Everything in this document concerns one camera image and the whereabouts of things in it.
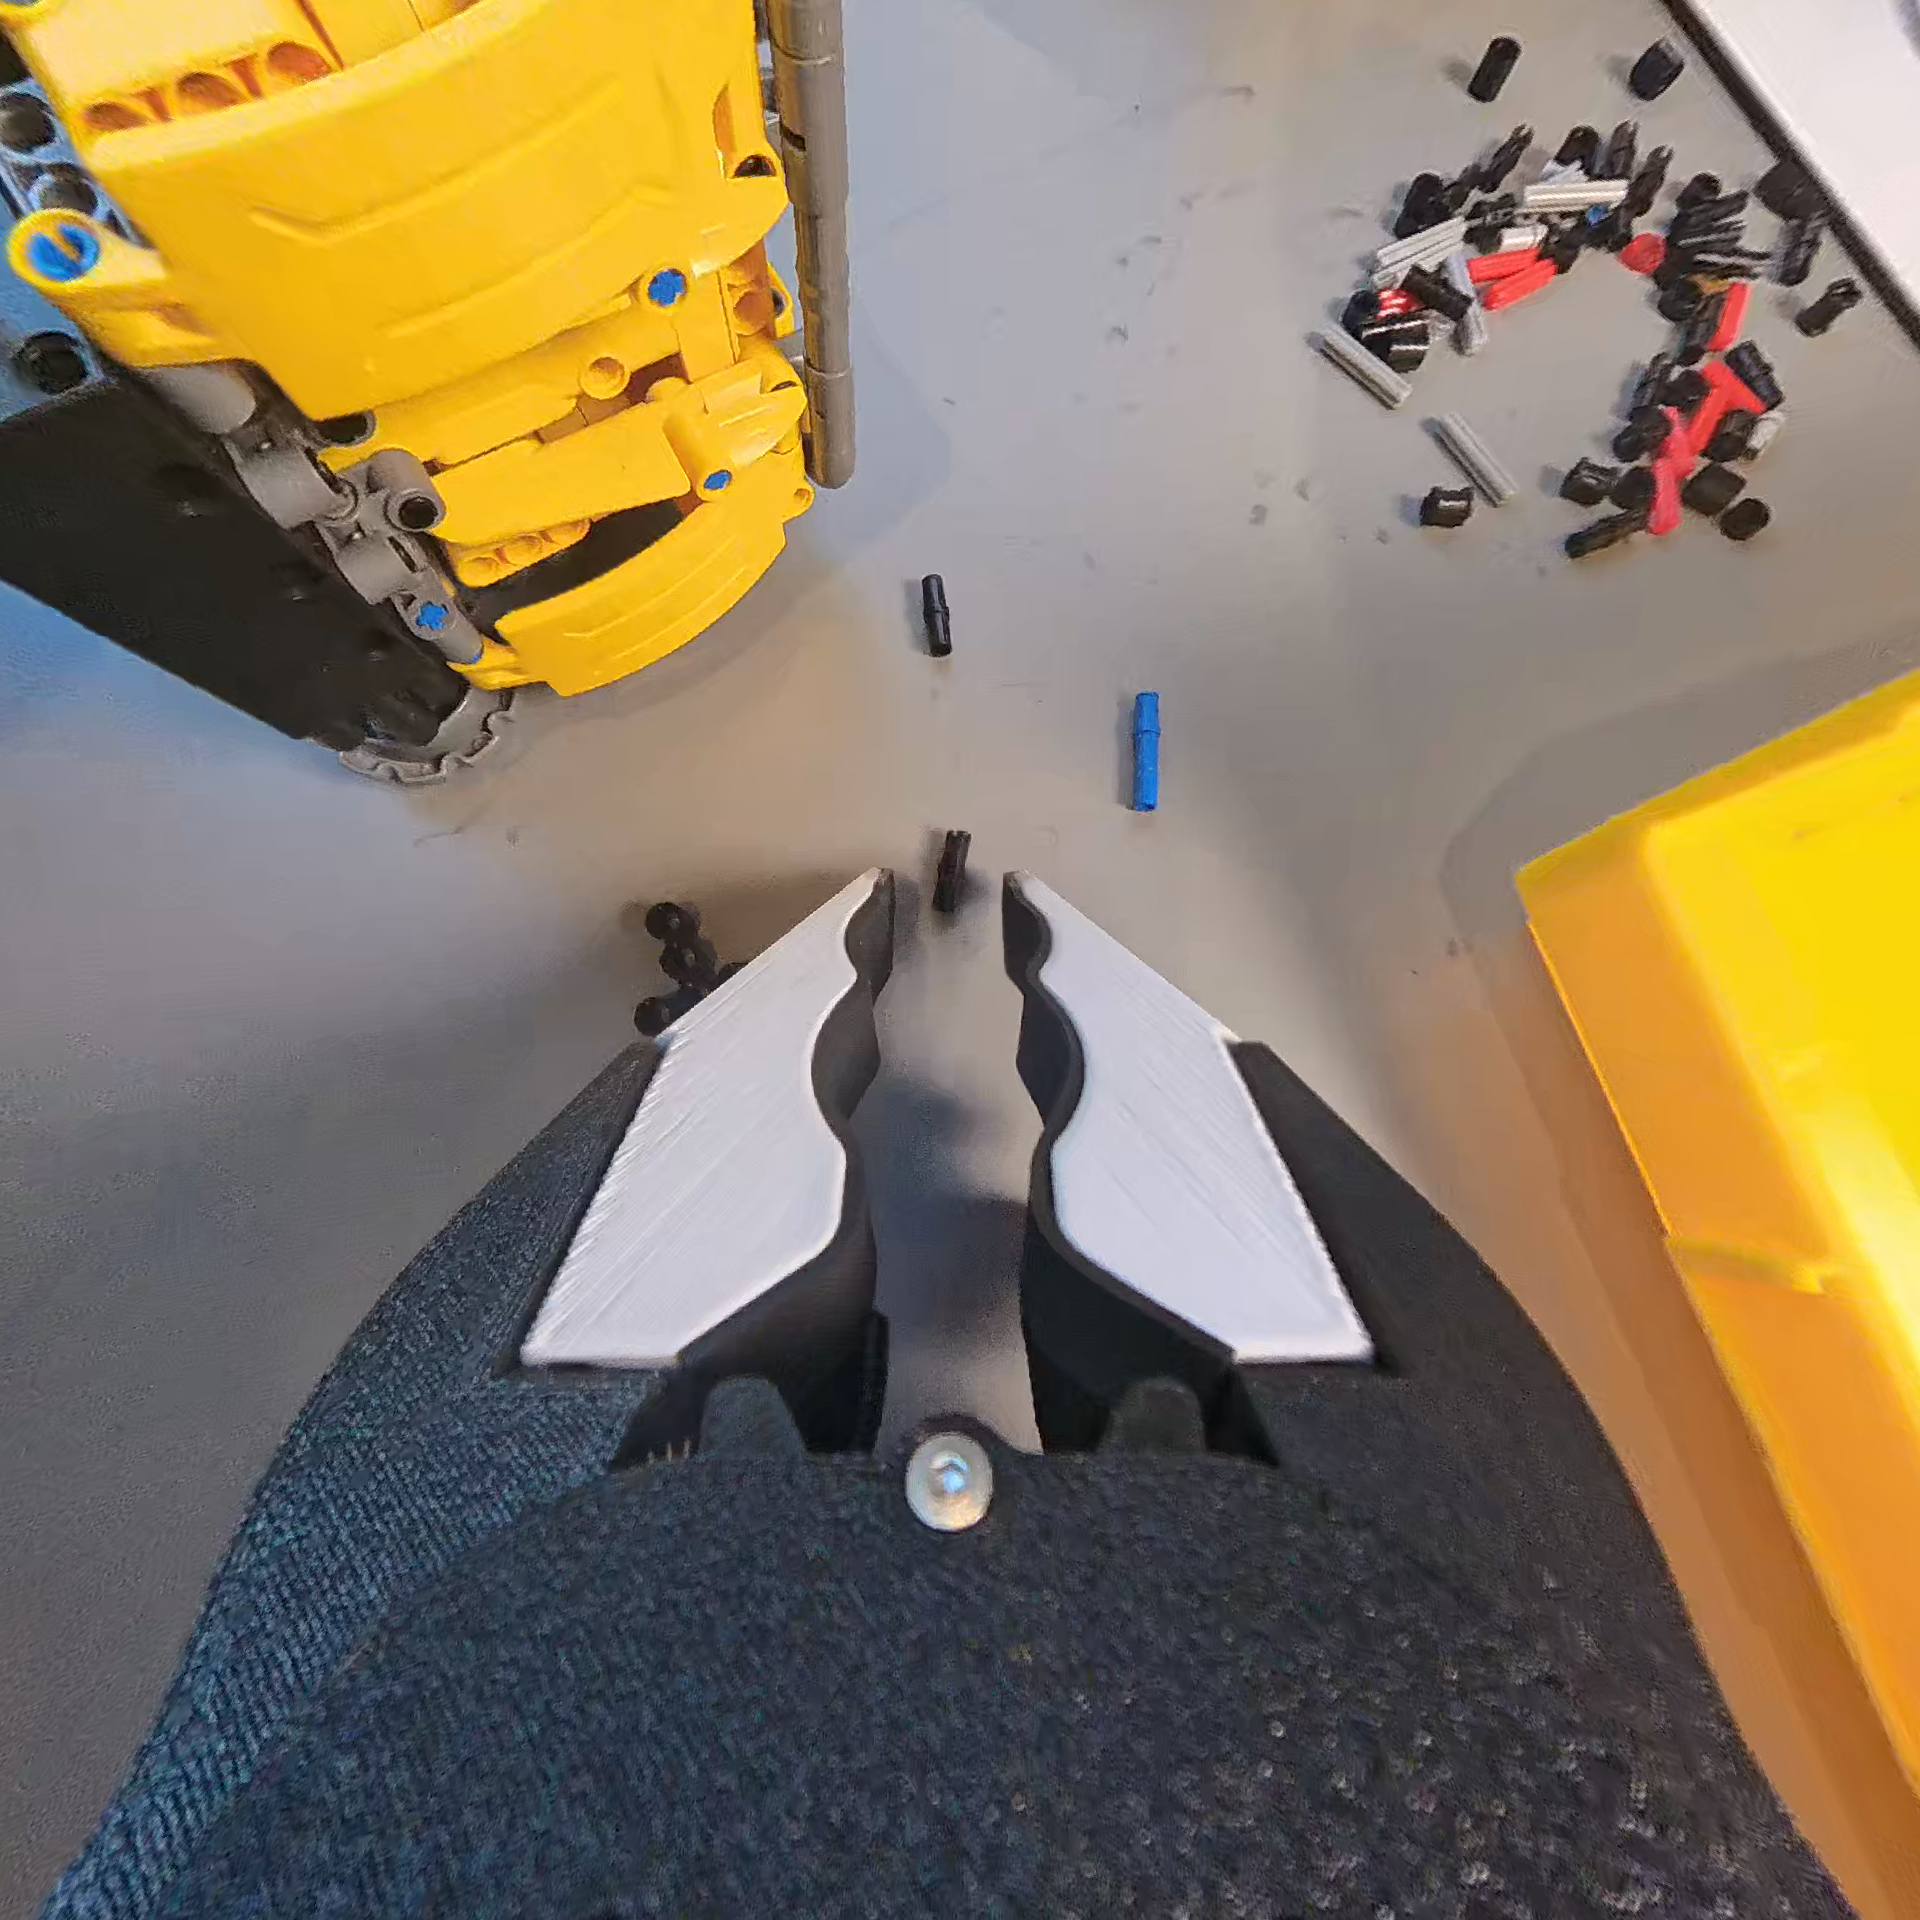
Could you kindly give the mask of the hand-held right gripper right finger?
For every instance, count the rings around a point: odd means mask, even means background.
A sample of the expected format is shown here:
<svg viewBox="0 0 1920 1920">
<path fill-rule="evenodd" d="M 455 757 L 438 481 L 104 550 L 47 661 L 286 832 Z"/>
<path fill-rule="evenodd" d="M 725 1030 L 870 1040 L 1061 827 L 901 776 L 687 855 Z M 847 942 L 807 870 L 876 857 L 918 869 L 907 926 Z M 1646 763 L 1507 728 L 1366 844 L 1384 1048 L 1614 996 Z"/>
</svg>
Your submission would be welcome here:
<svg viewBox="0 0 1920 1920">
<path fill-rule="evenodd" d="M 1224 1420 L 1247 1374 L 1373 1364 L 1240 1035 L 1037 876 L 999 901 L 1040 1116 L 1019 1268 L 1036 1416 L 1111 1420 L 1173 1380 Z"/>
</svg>

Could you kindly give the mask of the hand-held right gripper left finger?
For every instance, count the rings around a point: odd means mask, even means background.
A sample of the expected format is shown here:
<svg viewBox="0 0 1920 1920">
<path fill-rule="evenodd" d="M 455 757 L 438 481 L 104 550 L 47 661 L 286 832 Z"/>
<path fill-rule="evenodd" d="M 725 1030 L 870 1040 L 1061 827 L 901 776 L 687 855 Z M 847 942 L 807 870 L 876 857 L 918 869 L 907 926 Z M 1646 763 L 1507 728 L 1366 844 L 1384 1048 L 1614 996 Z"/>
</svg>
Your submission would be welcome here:
<svg viewBox="0 0 1920 1920">
<path fill-rule="evenodd" d="M 883 1325 L 851 1121 L 894 951 L 895 878 L 864 870 L 663 1030 L 524 1369 L 756 1375 L 800 1420 L 869 1415 Z"/>
</svg>

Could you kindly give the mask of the yellow toy brick vehicle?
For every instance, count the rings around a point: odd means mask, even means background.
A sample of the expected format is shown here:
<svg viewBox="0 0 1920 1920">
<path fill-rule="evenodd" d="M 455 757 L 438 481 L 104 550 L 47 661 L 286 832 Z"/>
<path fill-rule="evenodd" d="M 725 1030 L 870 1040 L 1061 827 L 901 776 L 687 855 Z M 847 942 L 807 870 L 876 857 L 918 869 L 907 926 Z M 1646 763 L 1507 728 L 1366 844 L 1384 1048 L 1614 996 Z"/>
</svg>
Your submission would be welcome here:
<svg viewBox="0 0 1920 1920">
<path fill-rule="evenodd" d="M 4 587 L 389 784 L 855 469 L 833 1 L 4 1 Z"/>
</svg>

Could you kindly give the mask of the grey desk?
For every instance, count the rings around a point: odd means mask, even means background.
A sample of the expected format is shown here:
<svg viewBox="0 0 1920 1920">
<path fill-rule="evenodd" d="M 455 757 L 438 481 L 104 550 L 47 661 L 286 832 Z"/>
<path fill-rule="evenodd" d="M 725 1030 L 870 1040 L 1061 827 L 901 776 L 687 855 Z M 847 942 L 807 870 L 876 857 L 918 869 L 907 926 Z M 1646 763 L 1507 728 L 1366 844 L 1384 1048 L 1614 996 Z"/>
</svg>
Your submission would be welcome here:
<svg viewBox="0 0 1920 1920">
<path fill-rule="evenodd" d="M 1596 1403 L 1860 1913 L 1915 1804 L 1544 982 L 1513 872 L 1915 668 L 1915 355 L 1755 336 L 1771 528 L 1587 563 L 1553 475 L 1659 320 L 1583 260 L 1384 412 L 1308 345 L 1424 169 L 1631 113 L 1654 5 L 847 5 L 857 473 L 680 656 L 390 791 L 4 609 L 4 1916 L 156 1717 L 287 1422 L 633 1033 L 640 911 L 752 953 L 901 878 L 857 1112 L 886 1429 L 1033 1439 L 1030 870 L 1277 1052 Z M 920 575 L 944 575 L 933 657 Z M 1132 709 L 1161 793 L 1128 808 Z M 945 830 L 967 899 L 933 911 Z"/>
</svg>

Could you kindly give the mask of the cluster of black brick pins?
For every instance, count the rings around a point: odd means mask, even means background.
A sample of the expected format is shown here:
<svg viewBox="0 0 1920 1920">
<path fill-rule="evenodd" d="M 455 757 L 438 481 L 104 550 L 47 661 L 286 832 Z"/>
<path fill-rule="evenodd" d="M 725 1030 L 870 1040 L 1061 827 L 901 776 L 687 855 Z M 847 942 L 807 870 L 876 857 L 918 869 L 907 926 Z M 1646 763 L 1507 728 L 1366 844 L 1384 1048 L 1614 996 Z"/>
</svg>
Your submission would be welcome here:
<svg viewBox="0 0 1920 1920">
<path fill-rule="evenodd" d="M 659 967 L 668 988 L 636 1004 L 633 1027 L 645 1040 L 659 1040 L 719 984 L 723 967 L 692 902 L 652 902 L 641 913 L 641 931 L 659 942 Z"/>
</svg>

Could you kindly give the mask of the yellow plastic bin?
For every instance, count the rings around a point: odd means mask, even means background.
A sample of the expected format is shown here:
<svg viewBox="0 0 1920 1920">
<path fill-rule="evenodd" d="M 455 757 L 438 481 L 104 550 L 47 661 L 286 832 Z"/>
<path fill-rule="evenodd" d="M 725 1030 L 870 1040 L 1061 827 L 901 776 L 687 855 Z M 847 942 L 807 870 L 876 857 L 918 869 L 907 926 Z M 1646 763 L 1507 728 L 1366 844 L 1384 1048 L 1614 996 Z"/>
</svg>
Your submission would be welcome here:
<svg viewBox="0 0 1920 1920">
<path fill-rule="evenodd" d="M 1917 676 L 1534 857 L 1529 937 L 1917 1773 Z"/>
</svg>

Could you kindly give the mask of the white oval board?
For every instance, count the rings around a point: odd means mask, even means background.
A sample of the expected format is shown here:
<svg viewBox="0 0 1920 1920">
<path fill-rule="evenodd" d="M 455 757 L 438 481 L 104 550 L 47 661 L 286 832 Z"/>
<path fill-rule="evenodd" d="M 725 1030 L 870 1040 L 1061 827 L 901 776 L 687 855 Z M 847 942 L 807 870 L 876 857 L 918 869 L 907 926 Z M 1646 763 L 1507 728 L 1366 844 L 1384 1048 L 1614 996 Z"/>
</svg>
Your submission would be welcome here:
<svg viewBox="0 0 1920 1920">
<path fill-rule="evenodd" d="M 1885 260 L 1917 238 L 1917 5 L 1693 1 L 1811 174 Z"/>
</svg>

